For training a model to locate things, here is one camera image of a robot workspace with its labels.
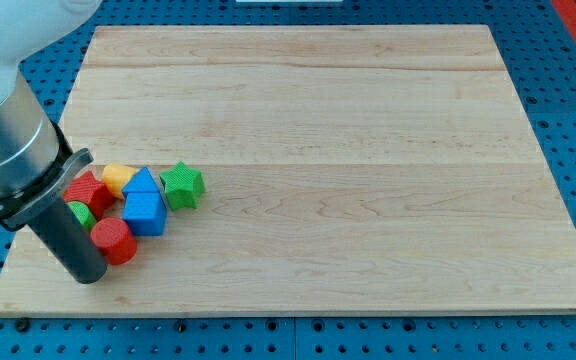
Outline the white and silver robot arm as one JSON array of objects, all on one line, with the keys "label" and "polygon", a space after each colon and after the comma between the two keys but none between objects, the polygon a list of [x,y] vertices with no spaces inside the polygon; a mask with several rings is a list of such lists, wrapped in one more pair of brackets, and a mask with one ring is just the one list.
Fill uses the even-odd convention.
[{"label": "white and silver robot arm", "polygon": [[73,151],[19,71],[22,60],[84,24],[100,0],[0,0],[0,224],[17,231],[91,163]]}]

